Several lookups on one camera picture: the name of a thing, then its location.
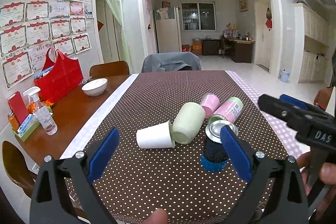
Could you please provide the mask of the person's right hand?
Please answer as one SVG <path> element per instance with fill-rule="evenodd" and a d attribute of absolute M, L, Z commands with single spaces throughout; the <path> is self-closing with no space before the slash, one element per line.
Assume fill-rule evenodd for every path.
<path fill-rule="evenodd" d="M 297 164 L 299 168 L 308 166 L 310 163 L 310 158 L 311 158 L 311 152 L 302 154 L 297 159 Z M 331 188 L 329 189 L 329 192 L 327 193 L 325 198 L 317 206 L 316 214 L 323 214 L 335 197 L 335 182 L 336 182 L 335 175 L 336 175 L 335 164 L 329 162 L 324 163 L 321 170 L 319 171 L 319 179 L 326 185 L 330 185 Z"/>

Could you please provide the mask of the person's left hand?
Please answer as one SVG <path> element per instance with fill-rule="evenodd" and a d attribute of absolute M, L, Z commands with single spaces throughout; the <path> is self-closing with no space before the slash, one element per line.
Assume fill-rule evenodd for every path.
<path fill-rule="evenodd" d="M 163 209 L 157 209 L 151 213 L 143 224 L 168 224 L 168 214 Z"/>

